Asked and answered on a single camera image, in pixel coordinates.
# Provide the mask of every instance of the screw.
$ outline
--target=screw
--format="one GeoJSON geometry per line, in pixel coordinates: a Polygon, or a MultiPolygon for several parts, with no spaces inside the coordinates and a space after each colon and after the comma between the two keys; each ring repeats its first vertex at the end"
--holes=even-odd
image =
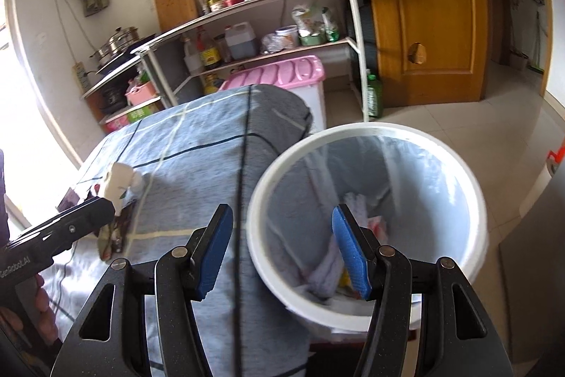
{"type": "Polygon", "coordinates": [[[188,249],[186,249],[184,246],[177,246],[171,251],[171,254],[174,258],[183,258],[186,256],[186,253],[188,253],[188,249]]]}
{"type": "Polygon", "coordinates": [[[383,245],[379,248],[379,252],[381,255],[385,256],[386,258],[390,258],[396,254],[396,250],[389,245],[383,245]]]}
{"type": "Polygon", "coordinates": [[[128,261],[124,258],[116,259],[112,262],[112,269],[114,270],[121,270],[127,265],[128,261]]]}
{"type": "Polygon", "coordinates": [[[450,258],[441,258],[440,264],[445,269],[453,269],[453,267],[456,266],[456,263],[453,262],[453,259],[450,259],[450,258]]]}

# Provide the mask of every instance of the shelf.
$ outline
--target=shelf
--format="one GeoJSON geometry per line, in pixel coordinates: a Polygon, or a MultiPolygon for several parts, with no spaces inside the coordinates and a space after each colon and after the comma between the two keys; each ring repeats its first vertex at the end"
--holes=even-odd
{"type": "Polygon", "coordinates": [[[231,63],[216,67],[216,68],[211,69],[209,71],[204,71],[203,73],[198,74],[197,76],[188,76],[186,79],[183,80],[183,82],[178,87],[176,87],[174,89],[173,93],[176,95],[194,77],[205,76],[206,74],[216,73],[216,72],[219,72],[219,71],[222,71],[222,70],[225,70],[225,69],[232,69],[234,67],[239,67],[239,66],[244,65],[246,63],[254,63],[256,61],[266,60],[267,58],[274,58],[274,57],[277,57],[277,56],[284,56],[286,54],[306,52],[306,51],[314,50],[314,49],[318,49],[318,48],[339,46],[339,45],[350,45],[354,49],[357,48],[357,44],[355,44],[355,41],[353,39],[351,39],[351,37],[345,37],[344,39],[336,40],[335,42],[326,42],[325,44],[320,44],[318,46],[297,47],[297,48],[292,48],[290,50],[283,50],[283,51],[277,52],[277,53],[260,54],[258,56],[254,56],[253,58],[248,58],[246,60],[232,61],[231,63]]]}
{"type": "Polygon", "coordinates": [[[191,29],[197,28],[198,26],[204,26],[208,23],[216,21],[221,18],[228,17],[235,13],[246,11],[250,8],[257,7],[259,5],[266,5],[270,4],[271,2],[275,2],[279,0],[249,0],[245,2],[241,2],[240,4],[233,5],[231,7],[226,7],[225,9],[221,9],[221,11],[209,13],[202,17],[198,17],[194,20],[185,23],[184,25],[177,26],[177,28],[171,29],[170,31],[157,36],[155,39],[150,40],[143,44],[142,46],[137,47],[132,51],[132,53],[137,54],[145,54],[149,50],[155,50],[157,47],[162,45],[165,42],[169,42],[170,40],[175,39],[182,33],[189,31],[191,29]]]}
{"type": "Polygon", "coordinates": [[[93,93],[100,90],[100,88],[104,87],[104,85],[106,85],[109,81],[111,81],[111,80],[115,79],[117,76],[119,76],[122,72],[128,70],[133,65],[139,63],[140,60],[141,60],[141,57],[134,56],[131,60],[123,63],[121,66],[118,66],[111,73],[109,73],[107,76],[105,76],[104,79],[102,79],[100,82],[93,85],[90,90],[88,90],[86,93],[84,93],[84,95],[81,96],[81,98],[82,99],[88,98],[93,93]]]}
{"type": "Polygon", "coordinates": [[[155,98],[151,98],[150,100],[145,101],[145,103],[138,104],[137,106],[125,107],[123,109],[120,109],[117,112],[114,112],[113,114],[110,114],[110,115],[104,117],[99,123],[100,123],[100,125],[107,124],[108,122],[111,122],[115,118],[122,117],[122,116],[126,115],[128,112],[132,112],[132,111],[135,111],[137,109],[141,109],[145,106],[149,106],[150,104],[156,103],[157,101],[160,101],[160,100],[161,100],[161,97],[156,96],[155,98]]]}

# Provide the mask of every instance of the white bucket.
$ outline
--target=white bucket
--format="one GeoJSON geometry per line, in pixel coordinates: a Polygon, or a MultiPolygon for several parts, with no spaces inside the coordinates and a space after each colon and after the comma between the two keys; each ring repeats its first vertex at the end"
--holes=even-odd
{"type": "MultiPolygon", "coordinates": [[[[406,257],[417,259],[410,253],[416,252],[420,256],[426,254],[424,240],[431,241],[434,248],[441,248],[438,249],[440,254],[430,251],[426,257],[421,257],[422,259],[433,259],[429,261],[435,262],[441,256],[450,256],[458,263],[467,278],[473,282],[487,252],[487,212],[478,182],[465,162],[450,147],[419,130],[386,123],[349,124],[316,133],[283,152],[265,171],[251,197],[247,219],[247,239],[251,258],[263,282],[286,308],[301,319],[306,320],[305,323],[314,323],[316,327],[311,328],[311,330],[317,335],[320,335],[320,328],[328,328],[329,331],[339,331],[340,333],[363,334],[366,333],[371,322],[371,310],[366,308],[364,301],[348,301],[351,302],[352,306],[363,302],[365,307],[360,310],[352,308],[352,311],[363,311],[361,315],[347,314],[347,310],[340,308],[340,312],[332,311],[331,308],[333,307],[314,302],[311,298],[303,295],[300,290],[289,283],[288,274],[282,273],[284,271],[280,269],[280,262],[279,267],[273,262],[272,248],[269,247],[270,243],[267,243],[267,237],[272,238],[270,236],[272,221],[278,216],[269,209],[269,206],[274,206],[273,203],[279,206],[277,208],[278,213],[285,213],[287,209],[289,215],[296,212],[294,216],[299,217],[290,219],[302,219],[300,225],[306,226],[312,223],[312,219],[310,219],[311,210],[307,207],[309,202],[301,200],[301,196],[308,192],[307,189],[303,189],[304,194],[302,193],[301,188],[304,188],[304,184],[296,184],[298,194],[296,196],[286,196],[286,194],[278,196],[276,194],[277,188],[280,183],[284,183],[283,178],[285,177],[291,177],[292,180],[300,177],[300,171],[304,171],[304,169],[299,165],[306,161],[305,156],[308,155],[308,158],[311,158],[311,155],[317,155],[313,153],[321,152],[323,149],[330,152],[331,148],[328,148],[328,146],[335,142],[339,142],[339,144],[332,146],[339,146],[340,144],[355,146],[359,142],[360,146],[366,147],[375,143],[384,146],[382,150],[383,158],[388,155],[384,154],[385,150],[389,154],[400,156],[396,158],[394,163],[386,163],[391,200],[397,202],[396,196],[400,189],[418,190],[419,192],[416,194],[415,200],[410,200],[409,207],[404,206],[403,211],[395,210],[395,213],[403,215],[404,210],[408,210],[413,204],[416,204],[414,209],[420,213],[422,222],[429,221],[429,224],[414,226],[413,223],[417,219],[410,219],[408,223],[399,225],[395,229],[395,222],[388,223],[389,244],[395,246],[396,242],[400,246],[397,249],[402,251],[406,257]],[[405,175],[404,181],[399,181],[398,178],[402,177],[401,171],[404,167],[409,174],[405,175]],[[292,176],[289,173],[291,171],[296,171],[298,174],[292,176]],[[427,197],[431,197],[435,202],[430,201],[431,199],[426,202],[427,197]],[[424,216],[426,209],[428,209],[429,216],[424,216]],[[434,234],[433,231],[436,227],[441,227],[442,230],[434,234]],[[410,242],[412,233],[415,236],[418,233],[420,234],[417,245],[410,242]],[[454,241],[453,248],[450,247],[451,240],[454,241]]],[[[358,155],[350,155],[351,158],[338,159],[339,168],[342,172],[359,168],[360,162],[363,162],[363,155],[367,155],[366,149],[360,149],[358,155]]],[[[366,165],[369,166],[364,179],[372,180],[373,176],[369,176],[371,175],[370,171],[371,168],[376,168],[378,159],[375,157],[375,152],[371,152],[368,158],[371,160],[371,164],[368,165],[365,162],[365,165],[361,168],[366,165]]],[[[331,158],[332,165],[335,164],[335,160],[336,158],[331,158]]],[[[309,166],[306,168],[309,171],[308,174],[311,174],[314,170],[317,171],[317,168],[310,168],[311,163],[307,163],[307,165],[309,166]]],[[[292,189],[287,190],[290,191],[290,195],[293,195],[292,189]]],[[[331,232],[330,221],[327,222],[327,226],[331,232]]],[[[419,327],[421,314],[421,302],[413,303],[410,317],[412,329],[419,327]]]]}

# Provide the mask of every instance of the blue gripper pad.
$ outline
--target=blue gripper pad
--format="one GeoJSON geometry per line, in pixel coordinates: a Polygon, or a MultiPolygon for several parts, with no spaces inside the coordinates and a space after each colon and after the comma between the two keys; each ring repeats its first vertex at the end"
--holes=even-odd
{"type": "MultiPolygon", "coordinates": [[[[225,250],[232,236],[233,211],[227,205],[220,206],[224,209],[222,210],[221,216],[219,216],[217,224],[215,224],[216,215],[214,215],[208,225],[208,227],[215,225],[215,228],[213,229],[213,234],[209,237],[207,247],[200,261],[200,281],[196,286],[196,293],[201,299],[204,299],[206,294],[214,288],[221,262],[224,260],[225,250]]],[[[201,243],[205,244],[206,240],[208,239],[206,238],[205,232],[202,236],[201,243]]]]}
{"type": "Polygon", "coordinates": [[[353,288],[359,292],[363,299],[368,299],[371,294],[371,282],[367,267],[367,259],[363,254],[359,241],[347,222],[342,210],[336,206],[332,212],[332,230],[344,259],[345,267],[349,272],[353,288]]]}

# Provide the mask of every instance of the green bottle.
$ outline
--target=green bottle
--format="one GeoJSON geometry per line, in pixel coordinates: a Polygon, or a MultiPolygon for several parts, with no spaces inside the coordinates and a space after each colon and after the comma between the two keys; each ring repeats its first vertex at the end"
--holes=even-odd
{"type": "Polygon", "coordinates": [[[375,74],[367,76],[367,105],[369,117],[382,117],[382,82],[377,79],[375,74]]]}

